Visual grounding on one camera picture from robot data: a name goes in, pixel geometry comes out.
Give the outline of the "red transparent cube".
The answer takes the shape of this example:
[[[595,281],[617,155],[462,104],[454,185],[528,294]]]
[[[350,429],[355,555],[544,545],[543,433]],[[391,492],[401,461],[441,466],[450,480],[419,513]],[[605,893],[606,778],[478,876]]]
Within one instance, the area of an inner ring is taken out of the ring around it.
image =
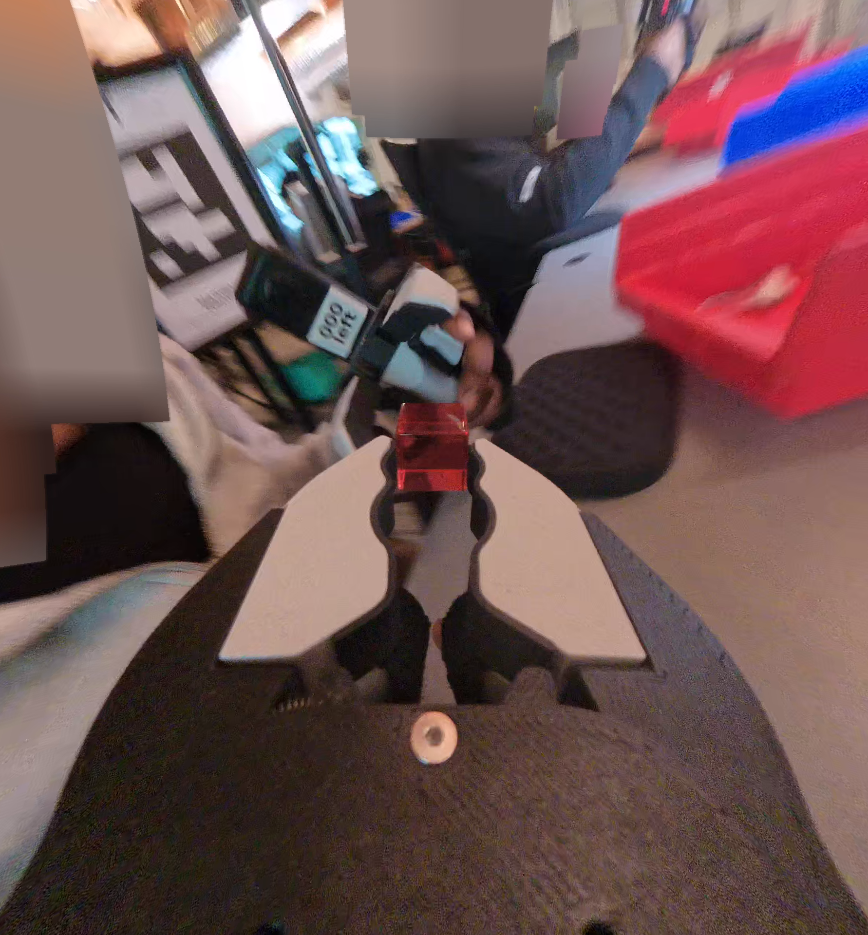
[[[468,489],[470,429],[460,403],[405,403],[396,420],[396,486],[400,493]]]

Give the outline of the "blue storage bin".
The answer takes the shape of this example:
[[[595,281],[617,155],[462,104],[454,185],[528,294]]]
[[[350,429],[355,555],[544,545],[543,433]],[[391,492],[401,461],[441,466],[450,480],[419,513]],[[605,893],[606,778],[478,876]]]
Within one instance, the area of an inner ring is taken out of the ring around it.
[[[741,109],[722,148],[720,170],[866,120],[868,45],[802,70],[776,96]]]

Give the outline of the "person's left forearm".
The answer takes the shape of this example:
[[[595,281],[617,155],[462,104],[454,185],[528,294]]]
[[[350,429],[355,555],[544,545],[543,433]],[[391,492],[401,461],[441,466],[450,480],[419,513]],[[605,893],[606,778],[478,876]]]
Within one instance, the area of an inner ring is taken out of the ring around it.
[[[183,470],[217,555],[356,449],[346,428],[356,379],[348,382],[327,423],[288,442],[229,400],[183,347],[169,337],[159,340],[169,418],[146,427]]]

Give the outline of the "person's grey hoodie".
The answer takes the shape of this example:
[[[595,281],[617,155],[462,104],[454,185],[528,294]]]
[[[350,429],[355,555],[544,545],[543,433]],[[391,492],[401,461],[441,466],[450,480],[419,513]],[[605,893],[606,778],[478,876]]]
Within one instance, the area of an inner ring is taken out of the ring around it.
[[[211,551],[204,563],[131,568],[0,604],[0,910],[114,685],[226,552]]]

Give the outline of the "person's left hand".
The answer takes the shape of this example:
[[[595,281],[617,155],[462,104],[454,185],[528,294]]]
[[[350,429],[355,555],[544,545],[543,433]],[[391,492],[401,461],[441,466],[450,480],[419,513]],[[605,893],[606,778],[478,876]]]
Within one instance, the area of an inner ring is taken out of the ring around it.
[[[512,367],[502,341],[478,310],[462,305],[444,330],[463,346],[457,400],[471,429],[492,430],[507,420]]]

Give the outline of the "green plastic bin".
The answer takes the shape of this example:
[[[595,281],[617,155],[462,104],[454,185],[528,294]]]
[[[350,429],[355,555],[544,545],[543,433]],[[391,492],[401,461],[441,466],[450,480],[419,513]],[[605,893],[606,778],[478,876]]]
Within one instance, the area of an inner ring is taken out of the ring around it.
[[[331,403],[340,394],[345,378],[337,358],[319,350],[283,364],[282,372],[298,398],[308,405]]]

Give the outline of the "black mesh wrist rest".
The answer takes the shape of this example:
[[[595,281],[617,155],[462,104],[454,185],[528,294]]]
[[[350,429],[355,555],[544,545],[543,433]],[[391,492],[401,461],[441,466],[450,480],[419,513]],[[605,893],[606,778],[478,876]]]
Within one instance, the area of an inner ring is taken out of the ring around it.
[[[631,496],[674,461],[681,388],[676,359],[647,341],[549,355],[514,385],[491,441],[573,499]]]

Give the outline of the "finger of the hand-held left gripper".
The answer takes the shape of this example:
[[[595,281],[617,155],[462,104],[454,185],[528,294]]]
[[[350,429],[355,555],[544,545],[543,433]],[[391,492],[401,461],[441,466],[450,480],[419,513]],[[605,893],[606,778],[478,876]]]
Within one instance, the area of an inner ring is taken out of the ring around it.
[[[395,289],[393,323],[444,323],[460,310],[458,292],[436,272],[416,264]]]
[[[397,346],[384,369],[384,386],[430,403],[458,403],[463,355],[463,344],[443,329],[424,329]]]

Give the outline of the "black tripod stand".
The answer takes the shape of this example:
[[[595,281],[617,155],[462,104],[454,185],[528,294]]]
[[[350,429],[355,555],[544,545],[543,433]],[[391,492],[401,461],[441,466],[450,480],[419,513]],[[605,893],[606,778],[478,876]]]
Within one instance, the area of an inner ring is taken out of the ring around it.
[[[275,72],[295,122],[299,127],[304,147],[311,155],[311,162],[318,172],[320,178],[319,187],[323,192],[323,205],[330,215],[331,220],[329,224],[341,244],[340,248],[347,253],[358,253],[365,247],[365,244],[358,238],[357,228],[350,217],[350,212],[347,208],[349,199],[342,196],[340,187],[336,181],[336,176],[334,176],[330,170],[324,157],[319,137],[311,122],[310,115],[292,76],[290,67],[279,49],[277,41],[267,28],[259,2],[243,1],[242,6],[247,10],[253,21],[266,58]]]

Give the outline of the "black framed marker sign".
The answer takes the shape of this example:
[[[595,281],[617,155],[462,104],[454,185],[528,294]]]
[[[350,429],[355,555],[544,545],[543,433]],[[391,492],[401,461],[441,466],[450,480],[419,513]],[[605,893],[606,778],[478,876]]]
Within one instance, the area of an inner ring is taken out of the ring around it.
[[[193,60],[96,68],[159,330],[189,352],[244,326],[235,290],[278,218]]]

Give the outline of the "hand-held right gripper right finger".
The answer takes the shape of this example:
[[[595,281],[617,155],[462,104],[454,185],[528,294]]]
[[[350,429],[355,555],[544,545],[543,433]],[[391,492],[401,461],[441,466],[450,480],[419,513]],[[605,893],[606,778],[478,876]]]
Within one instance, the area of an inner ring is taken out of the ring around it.
[[[499,703],[525,670],[560,703],[593,703],[584,671],[643,669],[648,654],[580,509],[494,442],[472,446],[475,542],[466,587],[441,619],[456,703]]]

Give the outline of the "person's black shirt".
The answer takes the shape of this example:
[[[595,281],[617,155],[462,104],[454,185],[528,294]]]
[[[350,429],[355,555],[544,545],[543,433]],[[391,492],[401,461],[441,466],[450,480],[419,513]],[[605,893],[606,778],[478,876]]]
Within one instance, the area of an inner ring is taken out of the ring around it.
[[[53,427],[45,479],[47,555],[0,568],[0,604],[131,568],[212,555],[183,469],[141,424]]]

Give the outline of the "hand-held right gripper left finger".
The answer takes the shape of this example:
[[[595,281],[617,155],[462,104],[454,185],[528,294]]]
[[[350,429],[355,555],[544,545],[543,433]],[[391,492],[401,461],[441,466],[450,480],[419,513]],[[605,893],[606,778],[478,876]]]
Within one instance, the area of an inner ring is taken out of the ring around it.
[[[279,664],[311,697],[417,703],[428,619],[404,591],[391,548],[390,438],[318,475],[281,512],[220,650],[223,664]]]

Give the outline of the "red storage bin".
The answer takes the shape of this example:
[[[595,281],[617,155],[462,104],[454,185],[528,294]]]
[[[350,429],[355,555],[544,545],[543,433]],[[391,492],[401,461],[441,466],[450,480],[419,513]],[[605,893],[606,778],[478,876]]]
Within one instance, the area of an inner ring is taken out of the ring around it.
[[[778,265],[801,277],[779,305],[698,313]],[[868,123],[633,211],[614,288],[648,338],[778,417],[868,397]]]
[[[849,51],[849,41],[841,40],[806,52],[808,35],[800,30],[724,53],[683,79],[652,114],[655,145],[679,153],[717,150],[742,109],[777,96],[802,71]]]

